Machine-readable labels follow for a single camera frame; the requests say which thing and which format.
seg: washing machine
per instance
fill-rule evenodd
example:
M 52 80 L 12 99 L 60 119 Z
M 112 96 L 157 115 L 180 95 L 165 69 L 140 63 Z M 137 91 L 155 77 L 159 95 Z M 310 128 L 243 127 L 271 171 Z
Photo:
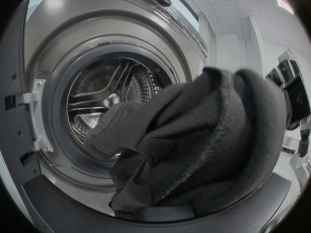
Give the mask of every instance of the washing machine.
M 243 203 L 204 218 L 114 217 L 109 171 L 119 154 L 98 161 L 84 138 L 115 103 L 144 104 L 194 80 L 206 44 L 157 0 L 43 0 L 26 22 L 28 3 L 0 42 L 0 161 L 10 196 L 40 232 L 258 232 L 270 220 L 290 188 L 277 175 Z M 245 225 L 235 223 L 242 218 Z

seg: label sticker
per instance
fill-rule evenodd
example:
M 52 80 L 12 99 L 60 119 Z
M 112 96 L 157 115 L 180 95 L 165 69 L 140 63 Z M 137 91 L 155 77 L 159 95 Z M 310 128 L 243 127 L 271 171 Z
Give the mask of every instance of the label sticker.
M 203 73 L 204 67 L 205 67 L 205 62 L 203 60 L 200 60 L 199 76 Z

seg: dark gray fabric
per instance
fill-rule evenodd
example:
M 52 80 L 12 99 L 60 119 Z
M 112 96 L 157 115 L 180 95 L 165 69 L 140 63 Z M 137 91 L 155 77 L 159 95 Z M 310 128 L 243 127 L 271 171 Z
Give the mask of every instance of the dark gray fabric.
M 119 103 L 85 140 L 95 158 L 123 151 L 110 174 L 114 211 L 193 205 L 217 212 L 272 174 L 286 129 L 286 99 L 252 71 L 205 68 L 146 105 Z

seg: ceiling light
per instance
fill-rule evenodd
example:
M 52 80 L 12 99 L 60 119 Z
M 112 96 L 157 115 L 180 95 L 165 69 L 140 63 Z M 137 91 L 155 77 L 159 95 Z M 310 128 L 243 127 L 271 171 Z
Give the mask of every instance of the ceiling light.
M 290 13 L 294 14 L 293 9 L 288 5 L 287 2 L 285 2 L 285 0 L 277 0 L 277 3 L 280 7 L 286 9 L 287 11 L 289 11 Z

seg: metal bracket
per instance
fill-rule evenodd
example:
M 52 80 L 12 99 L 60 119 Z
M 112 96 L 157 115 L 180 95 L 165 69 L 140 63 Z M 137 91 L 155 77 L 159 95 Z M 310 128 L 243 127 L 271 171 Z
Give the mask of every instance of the metal bracket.
M 37 140 L 34 141 L 34 151 L 43 150 L 45 152 L 53 152 L 53 147 L 46 135 L 43 115 L 42 115 L 42 96 L 46 81 L 44 79 L 36 79 L 33 85 L 32 93 L 23 94 L 20 101 L 29 103 L 31 119 Z

